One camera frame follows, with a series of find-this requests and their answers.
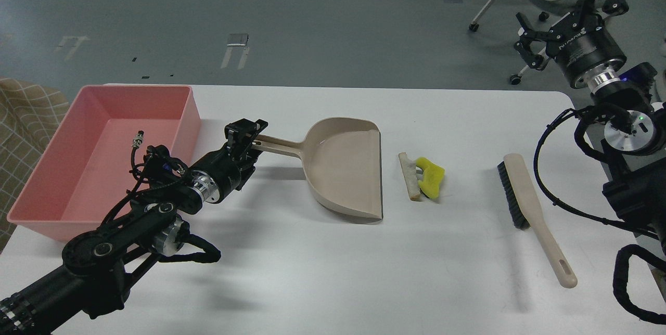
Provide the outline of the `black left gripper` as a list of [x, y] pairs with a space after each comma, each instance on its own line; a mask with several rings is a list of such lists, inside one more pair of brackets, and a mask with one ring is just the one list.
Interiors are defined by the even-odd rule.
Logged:
[[268, 126], [266, 120], [237, 120], [224, 127], [227, 142], [224, 149], [205, 154], [190, 167], [191, 188], [203, 202], [218, 204], [234, 190], [240, 191], [256, 171], [255, 164], [262, 151], [260, 134]]

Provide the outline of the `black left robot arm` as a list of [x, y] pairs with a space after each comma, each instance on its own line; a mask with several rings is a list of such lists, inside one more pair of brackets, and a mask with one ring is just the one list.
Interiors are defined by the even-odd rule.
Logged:
[[148, 146], [137, 164], [138, 131], [131, 152], [135, 186], [95, 230], [65, 245], [57, 269], [2, 300], [2, 334], [50, 334], [79, 312], [95, 319], [120, 311], [155, 264], [218, 262], [219, 249], [194, 235], [182, 214], [197, 214], [242, 189], [260, 155], [254, 142], [267, 126], [260, 119], [226, 125], [226, 143], [191, 166], [164, 145]]

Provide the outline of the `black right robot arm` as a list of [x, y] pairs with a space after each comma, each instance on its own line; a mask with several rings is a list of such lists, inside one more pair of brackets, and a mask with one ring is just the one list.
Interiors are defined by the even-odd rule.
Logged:
[[[649, 156], [664, 149], [664, 104], [652, 104], [649, 89], [656, 70], [642, 62], [624, 73], [626, 56], [606, 23], [628, 11], [626, 0], [577, 0], [547, 31], [534, 29], [518, 13], [522, 33], [514, 48], [530, 69], [548, 60], [559, 65], [572, 88], [589, 88], [593, 104], [562, 112], [548, 125], [533, 157], [536, 183], [553, 205], [621, 230], [657, 239], [664, 247], [664, 159], [633, 171], [626, 156]], [[574, 141], [586, 156], [607, 165], [611, 178], [602, 193], [616, 213], [611, 221], [571, 207], [551, 193], [539, 174], [548, 136], [575, 117]]]

